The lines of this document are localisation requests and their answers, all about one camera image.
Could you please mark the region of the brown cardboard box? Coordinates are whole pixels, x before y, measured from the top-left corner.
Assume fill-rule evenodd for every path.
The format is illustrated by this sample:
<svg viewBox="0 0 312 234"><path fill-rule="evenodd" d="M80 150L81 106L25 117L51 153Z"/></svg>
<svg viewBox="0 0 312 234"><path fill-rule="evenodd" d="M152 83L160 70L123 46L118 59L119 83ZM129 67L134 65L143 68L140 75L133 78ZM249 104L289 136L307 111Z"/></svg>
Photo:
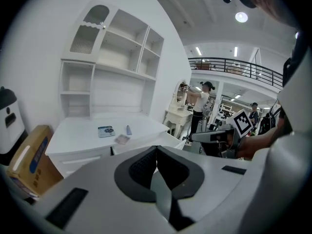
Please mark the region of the brown cardboard box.
<svg viewBox="0 0 312 234"><path fill-rule="evenodd" d="M20 145L8 168L9 178L32 198L39 198L63 176L45 151L53 134L48 125L38 125Z"/></svg>

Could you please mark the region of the black balcony railing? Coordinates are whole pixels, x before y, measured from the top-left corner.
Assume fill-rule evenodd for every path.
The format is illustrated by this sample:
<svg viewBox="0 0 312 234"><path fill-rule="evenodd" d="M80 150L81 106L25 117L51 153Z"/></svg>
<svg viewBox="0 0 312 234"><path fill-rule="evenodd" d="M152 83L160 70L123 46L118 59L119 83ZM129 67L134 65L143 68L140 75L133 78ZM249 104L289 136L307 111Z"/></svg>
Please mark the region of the black balcony railing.
<svg viewBox="0 0 312 234"><path fill-rule="evenodd" d="M258 64L231 58L189 58L193 78L248 82L274 92L282 89L282 74Z"/></svg>

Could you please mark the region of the oval vanity mirror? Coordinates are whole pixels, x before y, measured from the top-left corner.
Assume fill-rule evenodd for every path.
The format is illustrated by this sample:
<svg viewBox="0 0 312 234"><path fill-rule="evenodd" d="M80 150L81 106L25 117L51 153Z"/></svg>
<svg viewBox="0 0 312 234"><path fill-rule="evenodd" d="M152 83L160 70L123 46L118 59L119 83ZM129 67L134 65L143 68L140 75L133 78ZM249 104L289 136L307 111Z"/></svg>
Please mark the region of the oval vanity mirror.
<svg viewBox="0 0 312 234"><path fill-rule="evenodd" d="M183 79L177 83L173 96L173 103L177 108L184 107L187 98L187 94L179 89L182 84L187 84L186 80Z"/></svg>

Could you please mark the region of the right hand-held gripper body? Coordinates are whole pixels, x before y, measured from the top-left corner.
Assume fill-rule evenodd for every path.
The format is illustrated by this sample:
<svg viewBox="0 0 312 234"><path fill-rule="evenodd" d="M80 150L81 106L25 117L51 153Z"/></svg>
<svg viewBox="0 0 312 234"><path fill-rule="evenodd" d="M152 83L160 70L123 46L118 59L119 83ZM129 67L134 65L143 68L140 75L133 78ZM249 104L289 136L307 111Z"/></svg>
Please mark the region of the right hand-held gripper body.
<svg viewBox="0 0 312 234"><path fill-rule="evenodd" d="M217 130L234 128L234 134L228 135L227 142L201 143L201 147L206 155L221 158L236 158L237 150L241 140L252 129L253 125L248 118L246 111L240 110L233 116L219 122Z"/></svg>

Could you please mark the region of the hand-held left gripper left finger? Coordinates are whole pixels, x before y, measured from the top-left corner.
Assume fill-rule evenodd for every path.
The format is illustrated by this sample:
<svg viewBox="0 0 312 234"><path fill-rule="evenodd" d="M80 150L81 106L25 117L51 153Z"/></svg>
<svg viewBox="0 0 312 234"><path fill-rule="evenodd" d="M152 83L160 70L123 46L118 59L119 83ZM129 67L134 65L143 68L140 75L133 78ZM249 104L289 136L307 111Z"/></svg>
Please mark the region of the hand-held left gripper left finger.
<svg viewBox="0 0 312 234"><path fill-rule="evenodd" d="M174 231L156 204L131 200L115 183L116 167L145 150L131 150L82 166L49 189L34 205L35 211L47 217L74 188L80 188L88 194L65 231Z"/></svg>

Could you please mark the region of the white black wheeled robot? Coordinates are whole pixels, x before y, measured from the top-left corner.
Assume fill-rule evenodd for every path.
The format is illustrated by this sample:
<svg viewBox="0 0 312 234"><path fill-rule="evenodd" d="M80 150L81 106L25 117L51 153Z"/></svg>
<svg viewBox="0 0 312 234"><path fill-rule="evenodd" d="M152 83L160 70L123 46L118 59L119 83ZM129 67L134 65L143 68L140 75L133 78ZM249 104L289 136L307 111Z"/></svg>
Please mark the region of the white black wheeled robot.
<svg viewBox="0 0 312 234"><path fill-rule="evenodd" d="M0 87L0 164L8 166L27 138L15 93Z"/></svg>

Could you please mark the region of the person's black clothing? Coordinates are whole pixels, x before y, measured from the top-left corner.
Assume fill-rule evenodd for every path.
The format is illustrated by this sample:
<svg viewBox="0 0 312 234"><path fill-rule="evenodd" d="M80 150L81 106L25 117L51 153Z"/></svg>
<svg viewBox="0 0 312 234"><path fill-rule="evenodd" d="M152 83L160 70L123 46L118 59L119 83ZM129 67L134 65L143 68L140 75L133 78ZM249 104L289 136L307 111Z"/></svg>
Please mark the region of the person's black clothing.
<svg viewBox="0 0 312 234"><path fill-rule="evenodd" d="M285 61L283 65L283 87L285 87L285 85L288 83L288 81L291 79L291 77L299 67L309 46L309 39L307 34L304 31L298 32L296 43L292 50L292 55Z"/></svg>

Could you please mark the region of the cream carved vanity table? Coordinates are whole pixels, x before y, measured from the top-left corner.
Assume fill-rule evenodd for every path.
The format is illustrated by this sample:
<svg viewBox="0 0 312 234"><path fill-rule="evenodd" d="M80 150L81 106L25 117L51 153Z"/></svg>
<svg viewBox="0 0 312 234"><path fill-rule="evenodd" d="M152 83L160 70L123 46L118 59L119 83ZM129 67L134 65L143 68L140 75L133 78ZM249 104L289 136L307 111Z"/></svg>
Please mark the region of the cream carved vanity table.
<svg viewBox="0 0 312 234"><path fill-rule="evenodd" d="M169 127L170 134L179 138L181 130L187 122L191 120L193 112L187 109L166 110L166 116L163 124Z"/></svg>

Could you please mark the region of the person's right forearm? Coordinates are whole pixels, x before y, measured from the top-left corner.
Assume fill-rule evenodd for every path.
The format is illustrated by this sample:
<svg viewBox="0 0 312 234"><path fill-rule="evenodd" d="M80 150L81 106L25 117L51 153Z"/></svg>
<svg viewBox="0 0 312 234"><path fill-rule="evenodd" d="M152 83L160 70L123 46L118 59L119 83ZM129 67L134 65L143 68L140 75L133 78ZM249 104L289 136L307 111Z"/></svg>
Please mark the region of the person's right forearm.
<svg viewBox="0 0 312 234"><path fill-rule="evenodd" d="M237 158L252 159L255 152L270 148L278 138L288 135L291 131L292 127L288 117L284 115L279 118L277 127L270 129L267 133L242 138L237 150Z"/></svg>

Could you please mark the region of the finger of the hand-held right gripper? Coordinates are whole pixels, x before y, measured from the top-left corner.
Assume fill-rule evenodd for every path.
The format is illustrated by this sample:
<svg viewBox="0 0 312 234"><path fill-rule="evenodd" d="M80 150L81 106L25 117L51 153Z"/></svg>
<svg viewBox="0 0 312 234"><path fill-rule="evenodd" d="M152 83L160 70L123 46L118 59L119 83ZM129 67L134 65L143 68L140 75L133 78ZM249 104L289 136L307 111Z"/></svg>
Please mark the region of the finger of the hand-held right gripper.
<svg viewBox="0 0 312 234"><path fill-rule="evenodd" d="M227 142L228 135L234 134L234 128L210 132L193 133L190 140L200 143Z"/></svg>

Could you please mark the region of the arched glass cabinet door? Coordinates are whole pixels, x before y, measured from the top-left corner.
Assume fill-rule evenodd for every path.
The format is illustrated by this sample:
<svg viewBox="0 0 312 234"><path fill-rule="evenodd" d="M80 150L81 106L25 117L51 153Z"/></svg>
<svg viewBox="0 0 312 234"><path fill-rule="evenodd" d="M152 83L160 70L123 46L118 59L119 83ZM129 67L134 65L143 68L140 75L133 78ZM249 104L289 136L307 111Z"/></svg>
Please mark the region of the arched glass cabinet door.
<svg viewBox="0 0 312 234"><path fill-rule="evenodd" d="M109 15L109 8L96 5L90 8L82 19L69 49L72 53L91 54L100 29Z"/></svg>

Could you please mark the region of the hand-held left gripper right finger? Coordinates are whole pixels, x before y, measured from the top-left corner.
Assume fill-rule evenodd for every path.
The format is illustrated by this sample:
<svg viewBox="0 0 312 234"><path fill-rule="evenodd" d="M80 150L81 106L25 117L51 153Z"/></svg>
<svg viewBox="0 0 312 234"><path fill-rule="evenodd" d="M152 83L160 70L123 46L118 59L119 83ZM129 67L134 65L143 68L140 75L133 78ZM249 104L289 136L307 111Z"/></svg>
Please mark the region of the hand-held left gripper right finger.
<svg viewBox="0 0 312 234"><path fill-rule="evenodd" d="M247 201L239 199L248 162L192 154L158 146L156 151L158 231L237 231Z"/></svg>

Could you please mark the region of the white desk with hutch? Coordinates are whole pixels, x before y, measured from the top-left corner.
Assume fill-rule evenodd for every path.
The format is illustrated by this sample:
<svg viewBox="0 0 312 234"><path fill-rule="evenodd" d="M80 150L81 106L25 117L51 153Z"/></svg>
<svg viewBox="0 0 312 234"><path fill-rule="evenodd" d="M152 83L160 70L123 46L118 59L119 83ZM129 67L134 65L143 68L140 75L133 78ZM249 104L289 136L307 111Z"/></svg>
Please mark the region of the white desk with hutch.
<svg viewBox="0 0 312 234"><path fill-rule="evenodd" d="M155 27L98 0L75 20L61 56L61 123L47 155L63 177L90 162L151 145L182 148L167 120L188 74L169 63Z"/></svg>

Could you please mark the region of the small brown pink packet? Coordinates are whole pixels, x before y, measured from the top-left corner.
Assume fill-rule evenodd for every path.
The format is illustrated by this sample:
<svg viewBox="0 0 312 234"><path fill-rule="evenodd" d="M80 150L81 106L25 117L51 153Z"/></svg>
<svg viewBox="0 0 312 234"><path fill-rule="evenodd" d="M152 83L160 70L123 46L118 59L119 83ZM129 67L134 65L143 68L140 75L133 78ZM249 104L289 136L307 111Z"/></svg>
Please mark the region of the small brown pink packet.
<svg viewBox="0 0 312 234"><path fill-rule="evenodd" d="M127 135L119 135L115 138L115 143L125 145L131 138Z"/></svg>

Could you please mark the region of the blue white card packet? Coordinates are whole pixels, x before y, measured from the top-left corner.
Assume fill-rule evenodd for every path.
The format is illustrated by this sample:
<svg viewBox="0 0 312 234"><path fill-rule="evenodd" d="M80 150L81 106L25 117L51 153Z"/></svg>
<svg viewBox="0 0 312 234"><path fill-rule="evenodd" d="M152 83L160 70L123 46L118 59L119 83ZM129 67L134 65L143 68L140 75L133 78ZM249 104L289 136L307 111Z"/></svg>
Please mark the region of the blue white card packet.
<svg viewBox="0 0 312 234"><path fill-rule="evenodd" d="M101 126L97 128L98 137L112 137L115 136L115 131L112 126Z"/></svg>

